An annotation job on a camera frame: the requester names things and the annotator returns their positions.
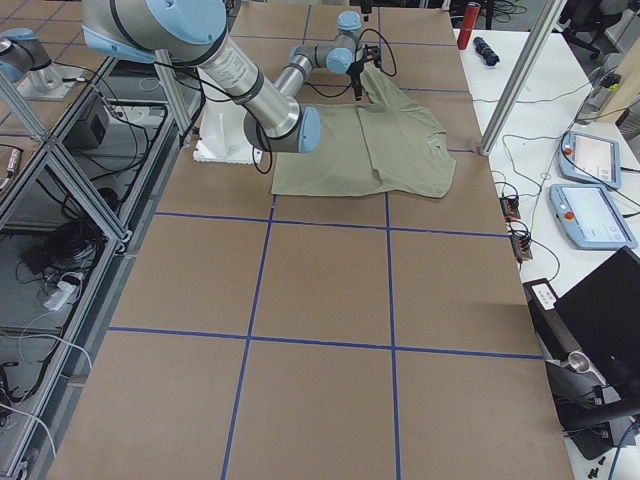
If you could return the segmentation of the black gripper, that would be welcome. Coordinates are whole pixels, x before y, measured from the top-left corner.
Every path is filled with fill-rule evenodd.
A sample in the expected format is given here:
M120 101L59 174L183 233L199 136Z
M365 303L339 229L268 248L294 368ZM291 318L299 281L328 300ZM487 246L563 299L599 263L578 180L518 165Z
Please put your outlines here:
M364 71L364 66L370 62L372 62L376 68L380 68L380 47L365 44L355 53L355 59L347 70L348 75L353 80L353 91L356 101L360 101L363 95L360 75Z

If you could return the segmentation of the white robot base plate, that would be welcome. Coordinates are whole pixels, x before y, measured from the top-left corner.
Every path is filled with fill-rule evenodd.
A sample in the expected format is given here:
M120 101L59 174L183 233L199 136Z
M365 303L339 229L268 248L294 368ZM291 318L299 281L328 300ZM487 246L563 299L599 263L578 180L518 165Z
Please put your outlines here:
M202 111L194 160L201 163L252 164L262 152L244 134L245 109L201 68L197 69L206 102Z

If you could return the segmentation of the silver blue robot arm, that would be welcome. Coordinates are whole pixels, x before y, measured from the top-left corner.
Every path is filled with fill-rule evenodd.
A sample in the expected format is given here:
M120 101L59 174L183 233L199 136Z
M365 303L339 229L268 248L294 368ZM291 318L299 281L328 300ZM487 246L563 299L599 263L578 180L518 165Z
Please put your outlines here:
M257 149L308 153L321 117L264 76L228 33L222 1L85 1L85 43L107 56L150 64L165 50L174 64L202 69L246 110L244 134Z
M287 97L295 97L308 83L308 77L313 70L326 69L335 75L347 75L349 85L338 94L321 93L312 86L319 95L335 98L352 89L355 100L362 99L361 75L369 62L377 68L382 67L380 48L363 42L363 36L370 31L370 28L363 28L361 15L356 11L340 13L337 18L337 29L338 33L331 42L298 45L292 49L289 63L275 82L275 87L280 93Z

